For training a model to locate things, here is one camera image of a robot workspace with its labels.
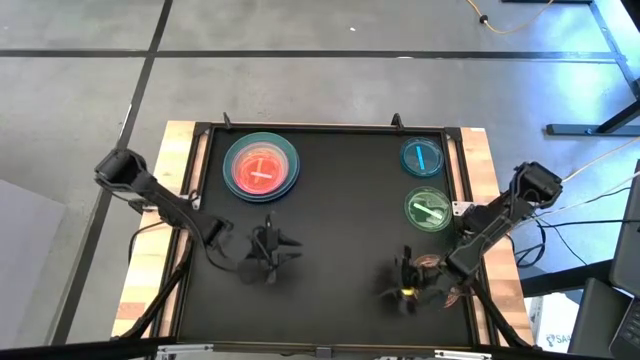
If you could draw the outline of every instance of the metal bracket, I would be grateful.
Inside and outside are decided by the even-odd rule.
[[[436,350],[436,359],[449,359],[449,360],[490,360],[491,354],[472,353],[465,351],[448,351],[448,350]]]
[[[464,212],[472,205],[477,206],[482,204],[472,201],[452,201],[451,210],[453,211],[453,216],[462,216],[462,214],[464,214]]]
[[[330,347],[318,346],[316,348],[317,359],[331,359],[333,357],[333,350]]]
[[[460,131],[460,128],[445,127],[444,133],[447,134],[447,136],[451,137],[453,141],[456,141],[456,142],[462,141],[462,131]]]
[[[200,209],[200,196],[196,196],[194,199],[189,199],[189,195],[178,195],[180,199],[191,201],[191,207],[193,210]],[[151,202],[148,202],[144,206],[142,206],[143,211],[156,211],[158,207]]]
[[[174,355],[213,352],[213,344],[163,345],[158,346],[158,355]]]
[[[222,119],[224,120],[224,126],[227,130],[231,130],[231,119],[229,119],[229,115],[226,112],[222,113]]]
[[[393,118],[391,119],[391,126],[395,126],[396,131],[398,132],[404,131],[404,125],[402,124],[402,118],[400,118],[400,114],[393,114]]]
[[[197,122],[195,128],[193,129],[193,136],[199,137],[204,134],[209,133],[209,129],[213,127],[213,124],[206,122]]]

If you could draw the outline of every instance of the yellow component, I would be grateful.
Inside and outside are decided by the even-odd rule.
[[[551,6],[551,4],[553,4],[554,0],[549,0],[549,2],[543,6],[540,11],[538,11],[538,13],[533,16],[531,19],[529,19],[529,21],[527,21],[526,23],[516,26],[515,28],[511,29],[511,30],[506,30],[506,31],[501,31],[501,30],[496,30],[493,26],[491,26],[489,24],[489,21],[484,21],[483,24],[487,25],[487,27],[489,28],[489,30],[493,31],[496,34],[500,34],[500,35],[505,35],[505,34],[511,34],[513,32],[516,32],[518,30],[522,30],[525,27],[531,25],[531,23],[533,23],[535,21],[535,19],[538,18],[538,16],[542,15],[542,13],[547,10],[547,8],[549,8],[549,6]],[[480,9],[478,9],[478,6],[473,2],[473,0],[467,0],[467,2],[469,3],[469,5],[471,5],[471,7],[473,7],[473,10],[476,11],[476,14],[478,14],[478,16],[482,16],[482,12],[480,11]]]

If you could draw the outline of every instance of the wooden frame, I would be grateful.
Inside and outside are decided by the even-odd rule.
[[[175,194],[180,193],[183,185],[195,126],[196,122],[192,121],[169,121],[165,129],[154,176]],[[485,130],[481,128],[461,128],[460,130],[473,200],[488,202],[499,194],[499,190]],[[200,181],[207,136],[200,136],[197,141],[189,191],[196,189]],[[461,169],[458,166],[460,154],[453,140],[449,140],[448,147],[456,195],[458,198],[463,198]],[[159,221],[157,213],[145,213],[140,227],[157,221]],[[169,226],[160,225],[138,235],[112,335],[120,335],[127,331],[157,294],[162,281],[171,234],[172,230]],[[186,238],[187,232],[181,231],[178,237],[176,262],[182,254]],[[506,239],[500,241],[485,255],[485,263],[489,289],[494,302],[518,334],[527,342],[533,343],[511,243]],[[489,336],[484,312],[479,301],[474,300],[480,341],[488,344]],[[176,290],[171,294],[164,308],[159,332],[161,336],[169,335],[175,301]]]

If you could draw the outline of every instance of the white cable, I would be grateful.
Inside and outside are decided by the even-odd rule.
[[[640,171],[638,171],[638,172],[636,172],[635,174],[631,175],[631,177],[626,178],[624,181],[622,181],[622,182],[621,182],[621,183],[619,183],[618,185],[616,185],[616,186],[612,187],[611,189],[609,189],[609,190],[607,190],[607,191],[603,192],[602,194],[600,194],[600,195],[598,195],[598,196],[594,196],[593,198],[591,198],[591,199],[589,199],[589,200],[582,201],[582,202],[579,202],[579,203],[577,203],[577,204],[573,204],[573,205],[569,205],[569,206],[563,206],[563,207],[561,207],[561,208],[559,208],[559,209],[557,209],[557,210],[547,211],[547,212],[544,212],[544,213],[542,213],[542,214],[540,214],[540,215],[538,215],[538,216],[533,215],[533,216],[532,216],[532,219],[529,219],[529,220],[526,220],[526,221],[521,222],[521,223],[520,223],[520,225],[518,225],[517,227],[520,227],[520,226],[522,226],[522,225],[525,225],[525,224],[528,224],[528,223],[530,223],[530,222],[532,222],[532,221],[535,221],[535,220],[537,220],[537,219],[540,219],[540,218],[542,218],[543,216],[549,216],[549,215],[551,215],[551,214],[557,214],[557,213],[559,213],[560,211],[565,211],[565,210],[568,210],[568,209],[571,209],[571,208],[574,208],[574,207],[581,206],[581,205],[587,204],[587,203],[589,203],[589,202],[592,202],[592,201],[594,201],[595,199],[597,199],[597,198],[599,198],[599,197],[602,197],[602,196],[604,196],[604,195],[608,195],[609,193],[614,192],[614,191],[615,191],[615,190],[617,190],[619,187],[621,187],[622,185],[626,184],[627,182],[629,182],[629,181],[633,180],[633,179],[634,179],[636,176],[638,176],[638,175],[640,175]]]
[[[609,155],[613,154],[614,152],[616,152],[616,151],[618,151],[618,150],[621,150],[621,149],[623,149],[623,148],[625,148],[625,147],[627,147],[627,146],[629,146],[629,145],[633,144],[634,142],[636,142],[636,141],[638,141],[638,140],[640,140],[640,137],[637,137],[637,138],[635,138],[635,139],[633,139],[633,140],[629,141],[628,143],[626,143],[626,144],[624,144],[624,145],[622,145],[622,146],[619,146],[619,147],[617,147],[617,148],[615,148],[615,149],[613,149],[613,150],[607,151],[606,153],[604,153],[604,154],[602,154],[602,155],[598,156],[597,158],[595,158],[595,159],[591,160],[590,162],[588,162],[585,166],[583,166],[583,167],[581,167],[580,169],[578,169],[578,170],[574,171],[573,173],[571,173],[569,176],[567,176],[566,178],[564,178],[564,179],[562,180],[562,182],[563,182],[563,183],[565,183],[565,182],[567,182],[567,181],[569,181],[569,180],[573,179],[576,175],[580,174],[582,171],[584,171],[584,170],[585,170],[586,168],[588,168],[589,166],[591,166],[591,165],[595,164],[596,162],[598,162],[598,161],[600,161],[600,160],[604,159],[605,157],[607,157],[607,156],[609,156]]]

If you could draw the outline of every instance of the concrete floor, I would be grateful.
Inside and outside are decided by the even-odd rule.
[[[5,0],[0,48],[146,49],[163,1]],[[478,0],[496,27],[510,28],[541,5]],[[640,76],[640,43],[621,5],[599,4]],[[608,51],[590,10],[553,5],[509,36],[477,24],[454,1],[174,1],[161,49],[363,49]],[[16,345],[45,341],[49,323],[89,221],[98,187],[95,164],[115,144],[141,59],[0,58],[0,178],[67,205]],[[633,101],[615,64],[412,59],[158,59],[130,147],[154,164],[167,120],[387,124],[487,128],[501,188],[512,168],[536,160],[559,175],[627,139],[549,138],[547,123],[600,123]],[[635,145],[585,171],[558,206],[597,194],[629,176]],[[549,218],[620,218],[626,195]],[[109,337],[139,217],[112,203],[70,341]],[[561,231],[587,262],[610,258],[619,226]],[[535,227],[513,234],[517,247],[539,241]],[[549,234],[548,250],[523,277],[579,265]]]

